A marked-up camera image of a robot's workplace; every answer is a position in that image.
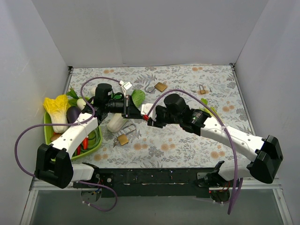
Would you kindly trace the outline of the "small brass padlock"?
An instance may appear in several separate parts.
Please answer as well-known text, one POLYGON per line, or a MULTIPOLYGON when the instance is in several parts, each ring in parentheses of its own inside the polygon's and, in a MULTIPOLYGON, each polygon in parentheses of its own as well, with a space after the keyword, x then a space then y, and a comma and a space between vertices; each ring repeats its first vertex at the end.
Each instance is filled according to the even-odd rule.
POLYGON ((208 95, 211 93, 211 90, 202 84, 191 85, 191 91, 197 95, 208 95))

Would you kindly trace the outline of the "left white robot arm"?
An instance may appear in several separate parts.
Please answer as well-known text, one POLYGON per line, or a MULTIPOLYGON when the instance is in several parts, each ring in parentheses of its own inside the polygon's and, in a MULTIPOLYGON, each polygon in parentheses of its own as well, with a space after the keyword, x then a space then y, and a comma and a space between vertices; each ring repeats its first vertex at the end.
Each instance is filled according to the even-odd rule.
POLYGON ((119 113, 126 119, 142 119, 139 106, 145 100, 145 93, 134 90, 131 95, 114 94, 112 86, 101 83, 96 87, 95 96, 58 139, 50 144, 41 144, 37 150, 35 177, 59 188, 70 182, 84 181, 88 187, 96 187, 100 176, 96 166, 72 164, 71 158, 81 142, 97 129, 109 113, 119 113))

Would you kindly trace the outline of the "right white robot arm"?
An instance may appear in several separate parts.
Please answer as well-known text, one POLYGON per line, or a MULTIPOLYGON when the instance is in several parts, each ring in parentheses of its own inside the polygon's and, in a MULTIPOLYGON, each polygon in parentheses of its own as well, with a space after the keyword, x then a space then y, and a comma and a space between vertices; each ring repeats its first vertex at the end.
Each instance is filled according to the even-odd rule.
POLYGON ((283 154, 279 141, 269 135, 267 138, 250 135, 222 126, 216 118, 200 109, 190 108, 178 94, 168 95, 164 106, 143 104, 142 116, 149 126, 163 128, 167 124, 178 124, 188 133, 212 139, 228 147, 245 158, 238 162, 220 161, 211 173, 200 179, 203 185, 223 186, 234 178, 253 177, 271 184, 277 174, 283 154))

